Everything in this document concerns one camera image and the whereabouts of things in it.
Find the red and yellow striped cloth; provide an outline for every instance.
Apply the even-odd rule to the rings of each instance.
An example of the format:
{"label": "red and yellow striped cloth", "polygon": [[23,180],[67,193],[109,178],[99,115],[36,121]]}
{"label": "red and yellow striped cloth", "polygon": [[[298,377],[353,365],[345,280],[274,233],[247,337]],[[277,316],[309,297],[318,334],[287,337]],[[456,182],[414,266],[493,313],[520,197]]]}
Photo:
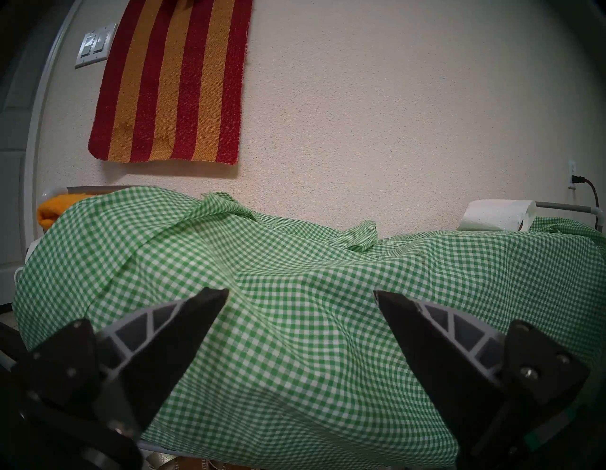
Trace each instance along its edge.
{"label": "red and yellow striped cloth", "polygon": [[88,149],[136,162],[238,160],[252,0],[130,0]]}

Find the wall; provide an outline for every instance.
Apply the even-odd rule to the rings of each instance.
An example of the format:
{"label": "wall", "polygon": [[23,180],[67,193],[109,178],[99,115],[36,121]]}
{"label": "wall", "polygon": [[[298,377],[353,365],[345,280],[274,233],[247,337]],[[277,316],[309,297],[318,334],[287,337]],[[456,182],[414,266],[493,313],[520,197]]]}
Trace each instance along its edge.
{"label": "wall", "polygon": [[531,0],[255,0],[239,165],[97,161],[87,141],[105,63],[73,64],[84,33],[126,3],[84,0],[70,27],[42,117],[38,196],[223,190],[335,228],[373,219],[389,236],[454,229],[481,198],[593,205],[587,185],[567,189],[569,158],[604,194],[606,97],[572,35]]}

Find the wall outlet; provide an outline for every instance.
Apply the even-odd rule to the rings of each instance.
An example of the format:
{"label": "wall outlet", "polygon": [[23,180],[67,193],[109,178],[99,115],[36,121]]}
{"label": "wall outlet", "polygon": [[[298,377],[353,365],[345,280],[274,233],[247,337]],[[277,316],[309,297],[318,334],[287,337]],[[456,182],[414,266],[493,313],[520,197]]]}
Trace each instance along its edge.
{"label": "wall outlet", "polygon": [[576,189],[576,184],[572,182],[572,175],[576,174],[576,161],[568,160],[568,189]]}

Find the red stripe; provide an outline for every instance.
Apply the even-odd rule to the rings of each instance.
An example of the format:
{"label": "red stripe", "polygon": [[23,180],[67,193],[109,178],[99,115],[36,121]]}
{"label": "red stripe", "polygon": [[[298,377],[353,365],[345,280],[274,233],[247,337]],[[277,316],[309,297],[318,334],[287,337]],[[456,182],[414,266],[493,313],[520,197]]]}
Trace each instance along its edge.
{"label": "red stripe", "polygon": [[238,161],[244,57],[252,7],[253,0],[235,1],[227,43],[223,75],[223,102],[221,104],[221,131],[216,161],[229,165],[235,165]]}
{"label": "red stripe", "polygon": [[191,160],[196,148],[200,83],[213,0],[196,0],[191,8],[181,65],[175,147],[170,158]]}
{"label": "red stripe", "polygon": [[164,46],[170,20],[177,0],[163,0],[156,21],[150,33],[150,40],[145,54],[145,63],[141,73],[137,117],[133,130],[130,161],[149,160],[152,153],[153,137],[156,128],[156,105],[158,103],[158,85],[160,70],[164,59]]}
{"label": "red stripe", "polygon": [[88,141],[88,151],[99,160],[107,160],[112,142],[113,121],[116,116],[118,93],[122,82],[124,64],[128,55],[128,48],[133,39],[139,15],[145,0],[130,0],[124,10],[122,21],[112,43],[112,50],[105,65],[103,82],[99,91],[97,111],[93,130]]}

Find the paper towel roll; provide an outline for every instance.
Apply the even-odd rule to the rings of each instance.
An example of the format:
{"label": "paper towel roll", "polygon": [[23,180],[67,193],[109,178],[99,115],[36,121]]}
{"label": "paper towel roll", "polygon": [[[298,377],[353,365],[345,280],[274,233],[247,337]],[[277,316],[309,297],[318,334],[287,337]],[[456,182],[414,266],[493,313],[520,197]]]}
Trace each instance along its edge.
{"label": "paper towel roll", "polygon": [[467,206],[458,230],[526,232],[535,217],[534,201],[482,199]]}

